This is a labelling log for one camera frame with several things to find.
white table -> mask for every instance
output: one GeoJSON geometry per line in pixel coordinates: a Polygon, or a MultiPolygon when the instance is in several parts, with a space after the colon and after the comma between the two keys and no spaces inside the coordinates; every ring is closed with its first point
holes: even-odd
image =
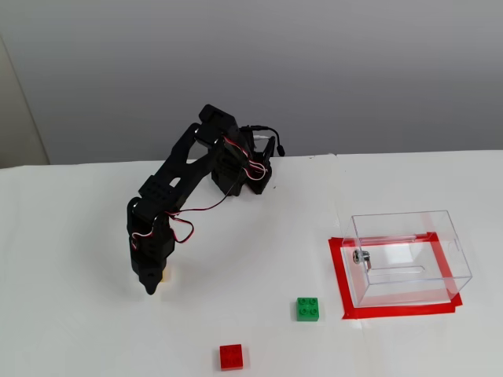
{"type": "MultiPolygon", "coordinates": [[[[290,157],[261,196],[187,213],[148,296],[126,205],[160,166],[0,170],[1,376],[501,375],[501,152],[290,157]],[[474,279],[455,314],[345,320],[328,238],[351,214],[447,209],[474,279]],[[316,296],[317,323],[295,321],[316,296]],[[244,370],[221,372],[241,343],[244,370]]],[[[222,198],[209,178],[187,207],[222,198]]]]}

wall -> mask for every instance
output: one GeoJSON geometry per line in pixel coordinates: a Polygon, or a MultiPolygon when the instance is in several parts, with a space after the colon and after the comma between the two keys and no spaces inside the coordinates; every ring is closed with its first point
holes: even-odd
{"type": "Polygon", "coordinates": [[[0,38],[0,168],[47,162],[39,133],[0,38]]]}
{"type": "Polygon", "coordinates": [[[503,148],[496,0],[0,0],[53,163],[164,159],[206,103],[289,155],[503,148]]]}

clear acrylic box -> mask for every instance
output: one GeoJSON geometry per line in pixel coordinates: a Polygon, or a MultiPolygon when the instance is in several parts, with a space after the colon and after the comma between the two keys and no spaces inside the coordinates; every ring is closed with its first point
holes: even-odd
{"type": "Polygon", "coordinates": [[[446,210],[353,216],[340,250],[354,307],[449,302],[472,278],[446,210]]]}

small yellow object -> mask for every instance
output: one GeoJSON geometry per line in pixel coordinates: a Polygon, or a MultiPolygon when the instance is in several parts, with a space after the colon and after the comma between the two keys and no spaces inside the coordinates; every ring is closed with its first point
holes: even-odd
{"type": "Polygon", "coordinates": [[[165,283],[170,279],[170,271],[169,266],[166,265],[166,268],[163,270],[163,278],[160,280],[161,283],[165,283]]]}

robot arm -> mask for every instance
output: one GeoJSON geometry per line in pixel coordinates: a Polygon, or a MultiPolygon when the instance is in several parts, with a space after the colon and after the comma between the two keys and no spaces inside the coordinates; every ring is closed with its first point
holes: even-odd
{"type": "Polygon", "coordinates": [[[245,183],[255,194],[261,194],[272,174],[269,159],[274,153],[274,137],[263,152],[255,152],[252,132],[257,126],[240,129],[234,117],[209,104],[199,118],[201,124],[193,123],[187,129],[166,162],[140,188],[140,197],[127,205],[131,265],[149,295],[162,280],[175,242],[184,242],[176,239],[170,219],[176,220],[174,216],[201,179],[211,173],[211,179],[227,197],[239,196],[245,183]],[[207,154],[187,163],[196,141],[207,148],[207,154]],[[179,181],[172,185],[175,178],[179,181]]]}

